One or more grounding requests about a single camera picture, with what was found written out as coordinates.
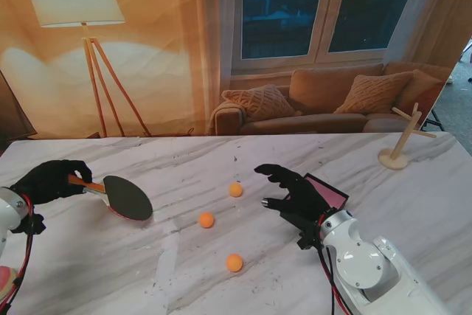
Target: round wooden base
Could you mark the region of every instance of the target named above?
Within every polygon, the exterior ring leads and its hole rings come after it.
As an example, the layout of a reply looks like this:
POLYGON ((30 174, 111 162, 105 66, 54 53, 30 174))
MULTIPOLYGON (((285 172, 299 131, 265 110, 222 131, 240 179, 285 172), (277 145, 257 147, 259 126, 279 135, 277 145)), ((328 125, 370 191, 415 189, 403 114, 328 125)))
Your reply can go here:
POLYGON ((406 160, 406 156, 400 154, 398 158, 395 160, 390 157, 392 154, 393 149, 382 149, 378 154, 378 161, 381 164, 390 170, 403 170, 408 165, 408 160, 406 160))

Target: throw pillow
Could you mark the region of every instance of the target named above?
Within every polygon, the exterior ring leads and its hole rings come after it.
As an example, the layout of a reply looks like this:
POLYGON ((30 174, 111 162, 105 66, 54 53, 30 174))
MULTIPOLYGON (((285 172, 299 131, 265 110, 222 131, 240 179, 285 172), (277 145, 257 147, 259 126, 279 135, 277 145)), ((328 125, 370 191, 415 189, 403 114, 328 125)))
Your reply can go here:
POLYGON ((397 99, 395 100, 394 106, 403 111, 403 108, 406 105, 409 105, 423 92, 428 91, 437 84, 442 85, 443 82, 439 79, 436 79, 435 77, 432 77, 431 75, 427 75, 426 73, 415 69, 413 71, 413 78, 398 95, 397 99))
POLYGON ((404 72, 381 77, 358 75, 351 91, 335 114, 388 114, 412 73, 404 72))
POLYGON ((275 85, 249 90, 225 90, 221 96, 228 102, 242 106, 246 110, 249 122, 301 114, 290 106, 275 85))

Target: wooden stand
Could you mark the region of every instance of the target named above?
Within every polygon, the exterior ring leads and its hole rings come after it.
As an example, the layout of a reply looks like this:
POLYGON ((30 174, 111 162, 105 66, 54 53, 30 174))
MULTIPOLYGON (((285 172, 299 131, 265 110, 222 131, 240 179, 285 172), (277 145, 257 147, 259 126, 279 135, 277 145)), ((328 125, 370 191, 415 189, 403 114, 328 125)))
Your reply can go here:
POLYGON ((410 123, 406 126, 405 131, 403 131, 403 133, 401 134, 401 137, 398 140, 398 143, 396 144, 395 148, 383 149, 378 154, 378 161, 387 169, 403 170, 408 165, 408 160, 406 156, 402 154, 402 150, 411 133, 419 134, 421 136, 429 136, 430 138, 436 138, 435 134, 417 131, 414 129, 414 127, 418 123, 418 120, 421 117, 421 112, 417 111, 417 109, 418 103, 415 103, 413 113, 411 116, 409 116, 408 114, 400 111, 396 107, 392 108, 392 111, 410 120, 410 123))
POLYGON ((126 92, 125 88, 120 83, 117 75, 115 74, 115 71, 113 70, 113 67, 110 64, 110 61, 106 57, 106 54, 103 51, 102 46, 100 45, 100 42, 95 37, 89 37, 89 29, 88 29, 87 24, 85 22, 82 23, 82 28, 83 28, 83 31, 86 35, 85 38, 82 38, 83 49, 84 49, 85 54, 86 54, 88 73, 90 74, 91 85, 92 85, 92 88, 94 90, 95 103, 97 104, 98 116, 100 118, 100 124, 102 125, 103 136, 107 137, 107 133, 106 133, 105 120, 103 119, 102 106, 100 104, 100 96, 98 94, 98 89, 97 89, 97 82, 95 81, 94 66, 95 66, 95 70, 97 71, 97 75, 98 75, 98 78, 100 80, 100 84, 102 85, 103 91, 105 92, 105 96, 106 96, 106 99, 108 101, 108 104, 110 105, 111 112, 113 112, 115 122, 117 123, 119 131, 121 132, 121 136, 125 136, 125 132, 123 131, 123 127, 121 126, 121 123, 119 122, 118 114, 117 114, 117 111, 115 110, 113 100, 111 99, 111 96, 108 92, 105 81, 103 80, 102 72, 100 70, 100 66, 98 65, 98 59, 97 59, 97 56, 95 55, 94 46, 97 49, 98 53, 100 54, 100 57, 102 58, 103 63, 105 63, 105 65, 106 65, 108 71, 110 72, 110 75, 113 78, 114 82, 119 87, 119 90, 123 93, 123 96, 125 96, 125 99, 128 101, 128 104, 130 105, 131 109, 133 110, 134 114, 136 115, 136 118, 138 119, 138 121, 141 124, 142 128, 145 130, 145 135, 146 136, 151 136, 151 133, 149 132, 146 125, 143 123, 142 118, 139 115, 138 110, 136 109, 136 106, 133 104, 133 101, 131 101, 131 98, 129 97, 129 95, 126 92))

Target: ping pong paddle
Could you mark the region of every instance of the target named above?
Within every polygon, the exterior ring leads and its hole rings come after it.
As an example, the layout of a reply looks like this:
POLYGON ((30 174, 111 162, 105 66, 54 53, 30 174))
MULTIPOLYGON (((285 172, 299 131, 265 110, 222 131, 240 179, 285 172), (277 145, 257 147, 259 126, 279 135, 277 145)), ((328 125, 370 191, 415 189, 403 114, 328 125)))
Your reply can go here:
POLYGON ((105 202, 112 212, 132 221, 145 221, 153 214, 153 206, 142 190, 118 176, 106 176, 103 184, 88 184, 75 175, 69 175, 70 184, 79 184, 105 202))

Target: window pane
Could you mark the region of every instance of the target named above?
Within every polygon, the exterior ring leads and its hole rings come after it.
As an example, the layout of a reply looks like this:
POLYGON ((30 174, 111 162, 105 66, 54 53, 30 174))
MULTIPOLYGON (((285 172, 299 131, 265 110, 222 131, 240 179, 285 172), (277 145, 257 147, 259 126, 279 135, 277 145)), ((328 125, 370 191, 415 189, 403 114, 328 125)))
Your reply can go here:
POLYGON ((318 0, 243 0, 242 58, 306 55, 318 0))
POLYGON ((330 52, 387 48, 407 0, 342 0, 330 52))

